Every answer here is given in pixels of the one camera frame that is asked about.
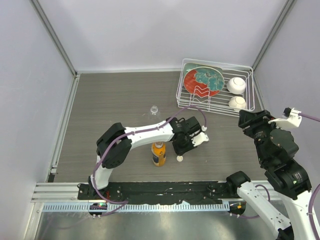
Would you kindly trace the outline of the orange juice bottle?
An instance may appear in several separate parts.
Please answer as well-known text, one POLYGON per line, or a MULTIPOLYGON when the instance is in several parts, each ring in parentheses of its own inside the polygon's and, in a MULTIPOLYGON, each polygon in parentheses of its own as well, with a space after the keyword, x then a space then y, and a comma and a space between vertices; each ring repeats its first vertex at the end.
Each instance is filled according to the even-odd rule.
POLYGON ((152 161, 155 166, 162 167, 166 163, 166 144, 154 142, 151 146, 152 161))

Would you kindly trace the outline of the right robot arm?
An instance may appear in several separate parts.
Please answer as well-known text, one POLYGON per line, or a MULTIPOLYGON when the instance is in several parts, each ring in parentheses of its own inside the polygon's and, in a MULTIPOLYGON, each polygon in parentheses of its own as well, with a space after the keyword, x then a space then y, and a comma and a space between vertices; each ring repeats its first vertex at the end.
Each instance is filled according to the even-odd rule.
POLYGON ((283 118, 269 111, 239 111, 238 126, 253 139, 258 162, 269 184, 278 193, 288 216, 281 214, 243 172, 226 179, 226 193, 246 201, 267 224, 277 240, 318 240, 320 224, 314 211, 319 188, 312 190, 307 171, 294 159, 299 147, 289 131, 300 126, 301 111, 287 107, 283 118))

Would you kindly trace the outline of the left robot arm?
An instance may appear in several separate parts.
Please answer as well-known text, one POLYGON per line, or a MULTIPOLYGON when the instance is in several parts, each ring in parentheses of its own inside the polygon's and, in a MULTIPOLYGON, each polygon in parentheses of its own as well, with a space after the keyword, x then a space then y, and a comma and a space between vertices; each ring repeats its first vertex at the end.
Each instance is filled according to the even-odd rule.
POLYGON ((131 150, 156 142, 172 142, 176 155, 182 156, 209 141, 205 130, 194 116, 188 119, 170 117, 141 127, 124 127, 120 122, 113 124, 96 142, 97 161, 102 163, 88 178, 89 194, 97 200, 106 195, 113 169, 125 161, 131 150))

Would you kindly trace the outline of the white bottle cap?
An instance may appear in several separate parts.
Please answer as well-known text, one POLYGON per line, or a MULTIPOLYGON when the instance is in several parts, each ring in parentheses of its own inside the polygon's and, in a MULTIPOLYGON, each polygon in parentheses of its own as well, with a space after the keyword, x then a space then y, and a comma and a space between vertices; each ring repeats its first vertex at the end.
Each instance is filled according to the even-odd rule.
POLYGON ((177 160, 178 162, 182 162, 183 159, 184 159, 183 156, 179 156, 179 155, 178 155, 178 156, 176 157, 176 160, 177 160))

